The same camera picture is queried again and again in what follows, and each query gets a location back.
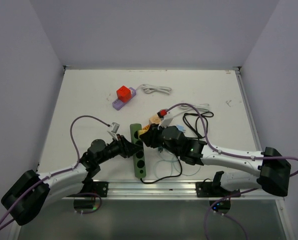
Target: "purple power adapter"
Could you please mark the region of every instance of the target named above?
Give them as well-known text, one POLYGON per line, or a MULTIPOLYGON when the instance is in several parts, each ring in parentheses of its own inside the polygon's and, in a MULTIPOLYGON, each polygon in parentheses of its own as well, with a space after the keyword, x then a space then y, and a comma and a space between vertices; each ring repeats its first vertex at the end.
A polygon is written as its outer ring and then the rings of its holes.
MULTIPOLYGON (((131 98, 129 99, 129 101, 131 99, 133 99, 136 95, 137 95, 137 91, 134 88, 129 87, 129 89, 131 90, 131 98)), ((114 100, 114 102, 112 103, 112 106, 116 109, 116 110, 120 110, 124 105, 126 105, 129 101, 127 102, 123 102, 120 99, 116 99, 114 100)))

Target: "red block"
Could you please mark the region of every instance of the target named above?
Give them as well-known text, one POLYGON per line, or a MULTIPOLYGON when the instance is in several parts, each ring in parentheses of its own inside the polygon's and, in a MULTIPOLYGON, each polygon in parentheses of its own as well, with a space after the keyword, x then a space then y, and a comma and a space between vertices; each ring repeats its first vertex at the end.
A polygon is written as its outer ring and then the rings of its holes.
POLYGON ((131 99, 131 90, 126 86, 122 86, 117 90, 117 96, 122 102, 126 103, 131 99))

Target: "black cable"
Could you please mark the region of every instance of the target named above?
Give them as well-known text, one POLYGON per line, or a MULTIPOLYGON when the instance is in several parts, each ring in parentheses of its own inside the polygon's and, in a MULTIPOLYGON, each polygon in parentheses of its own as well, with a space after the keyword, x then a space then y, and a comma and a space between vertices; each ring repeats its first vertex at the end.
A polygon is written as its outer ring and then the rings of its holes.
POLYGON ((155 184, 155 183, 157 183, 158 181, 161 181, 161 180, 163 180, 163 179, 177 178, 177 177, 179 177, 179 176, 182 175, 182 171, 183 171, 182 164, 181 164, 180 160, 178 160, 178 162, 179 162, 179 165, 180 165, 180 172, 179 172, 179 174, 177 174, 177 175, 173 175, 173 176, 164 176, 164 177, 159 178, 159 179, 157 179, 157 180, 155 180, 155 181, 147 181, 147 182, 144 181, 142 178, 140 178, 140 181, 141 181, 143 184, 155 184))
MULTIPOLYGON (((211 112, 211 111, 206 111, 206 112, 201 113, 201 116, 202 116, 203 120, 205 120, 205 122, 206 122, 206 128, 207 128, 206 134, 207 134, 208 133, 208 128, 209 128, 209 122, 208 122, 208 119, 207 118, 212 118, 214 116, 214 113, 211 112)), ((205 138, 205 136, 202 136, 198 132, 198 120, 199 120, 199 116, 198 116, 197 113, 194 114, 194 113, 187 113, 186 112, 186 113, 183 114, 182 120, 183 120, 184 124, 189 129, 191 129, 194 132, 194 134, 197 136, 197 139, 203 139, 203 138, 205 138), (195 120, 195 128, 192 127, 192 125, 189 123, 189 121, 187 120, 187 116, 195 116, 195 117, 197 117, 197 119, 195 120)))

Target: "gray wall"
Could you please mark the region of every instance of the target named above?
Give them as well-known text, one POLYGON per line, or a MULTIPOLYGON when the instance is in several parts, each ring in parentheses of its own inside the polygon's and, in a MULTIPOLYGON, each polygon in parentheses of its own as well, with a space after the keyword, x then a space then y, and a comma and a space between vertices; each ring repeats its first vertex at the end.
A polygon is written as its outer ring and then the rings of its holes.
MULTIPOLYGON (((0 1, 0 199, 36 167, 61 81, 62 66, 30 2, 0 1)), ((0 204, 0 217, 4 212, 0 204)))
POLYGON ((241 66, 278 0, 31 0, 63 64, 241 66))
MULTIPOLYGON (((242 78, 262 146, 298 156, 298 0, 279 2, 242 78)), ((298 175, 291 179, 286 203, 298 236, 298 175)))

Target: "white cable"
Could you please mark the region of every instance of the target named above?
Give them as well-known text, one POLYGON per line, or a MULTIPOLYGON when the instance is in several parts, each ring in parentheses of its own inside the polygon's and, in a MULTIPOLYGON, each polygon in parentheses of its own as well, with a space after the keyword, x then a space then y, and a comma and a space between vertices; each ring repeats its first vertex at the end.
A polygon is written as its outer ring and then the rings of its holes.
MULTIPOLYGON (((210 105, 208 103, 199 104, 199 105, 191 104, 191 105, 194 106, 195 108, 197 108, 198 110, 201 110, 201 111, 204 111, 204 112, 207 112, 207 111, 210 110, 210 105)), ((184 109, 184 110, 192 110, 191 107, 186 106, 186 105, 181 105, 181 106, 179 106, 179 108, 184 109)))
MULTIPOLYGON (((201 113, 208 112, 210 110, 210 105, 208 103, 203 103, 203 104, 199 104, 199 105, 191 104, 191 105, 196 107, 199 110, 199 112, 201 112, 201 113)), ((181 105, 181 106, 179 106, 179 108, 184 109, 184 111, 181 111, 181 112, 173 115, 173 118, 192 110, 192 108, 185 106, 185 105, 184 106, 181 105)))
POLYGON ((146 93, 146 94, 151 94, 153 92, 160 92, 166 95, 170 95, 172 88, 168 87, 168 86, 154 86, 154 85, 149 85, 149 84, 142 84, 139 87, 136 88, 136 90, 138 90, 139 88, 142 88, 142 90, 146 93))
MULTIPOLYGON (((158 178, 158 175, 157 175, 157 165, 160 163, 160 162, 169 162, 170 164, 171 164, 171 174, 170 175, 172 175, 172 171, 173 171, 173 168, 178 172, 178 173, 180 173, 178 170, 177 170, 177 168, 175 167, 175 164, 174 163, 176 163, 177 161, 178 161, 178 159, 175 157, 175 155, 174 154, 172 154, 171 152, 169 152, 168 150, 166 150, 166 149, 164 149, 164 151, 166 152, 166 153, 168 153, 169 155, 171 155, 172 156, 172 159, 164 159, 162 156, 161 156, 161 153, 158 151, 158 156, 161 158, 161 160, 159 160, 159 161, 157 161, 155 164, 154 164, 154 166, 153 166, 153 173, 154 173, 154 176, 157 178, 157 179, 159 179, 158 178)), ((199 169, 195 172, 195 173, 193 173, 193 174, 185 174, 185 173, 183 173, 182 172, 182 175, 184 175, 184 176, 187 176, 187 177, 190 177, 190 176, 194 176, 195 174, 197 174, 200 170, 201 170, 201 165, 200 165, 200 167, 199 167, 199 169)))
MULTIPOLYGON (((173 163, 171 163, 172 165, 173 165, 173 167, 174 167, 174 169, 175 169, 175 171, 177 171, 178 173, 180 173, 180 171, 179 170, 177 170, 177 168, 175 167, 175 164, 174 164, 174 162, 173 163)), ((187 177, 190 177, 190 176, 193 176, 193 175, 195 175, 195 174, 197 174, 200 170, 201 170, 201 165, 200 165, 200 167, 199 167, 199 169, 195 172, 195 173, 193 173, 193 174, 184 174, 184 173, 182 173, 182 175, 184 175, 184 176, 187 176, 187 177)))

